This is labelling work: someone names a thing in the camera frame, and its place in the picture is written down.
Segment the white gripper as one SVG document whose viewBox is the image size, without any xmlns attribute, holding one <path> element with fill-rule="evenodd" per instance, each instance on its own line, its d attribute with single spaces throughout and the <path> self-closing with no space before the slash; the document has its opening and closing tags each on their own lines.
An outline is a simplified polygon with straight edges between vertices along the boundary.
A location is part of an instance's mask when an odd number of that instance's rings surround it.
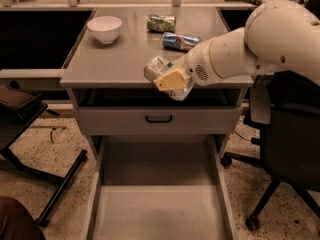
<svg viewBox="0 0 320 240">
<path fill-rule="evenodd" d="M 210 52 L 212 43 L 212 39 L 201 42 L 183 59 L 184 67 L 191 74 L 192 81 L 196 85 L 209 86 L 222 80 L 212 65 L 213 55 Z M 153 83 L 160 91 L 183 89 L 190 81 L 188 72 L 181 67 L 169 69 L 161 72 Z"/>
</svg>

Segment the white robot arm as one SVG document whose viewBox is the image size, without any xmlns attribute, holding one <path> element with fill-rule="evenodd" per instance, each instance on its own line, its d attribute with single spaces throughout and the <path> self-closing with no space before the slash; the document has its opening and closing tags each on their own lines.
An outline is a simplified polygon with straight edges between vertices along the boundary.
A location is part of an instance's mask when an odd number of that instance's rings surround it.
<svg viewBox="0 0 320 240">
<path fill-rule="evenodd" d="M 286 70 L 320 84 L 320 19 L 295 2 L 271 0 L 243 27 L 203 41 L 173 61 L 153 83 L 173 91 Z"/>
</svg>

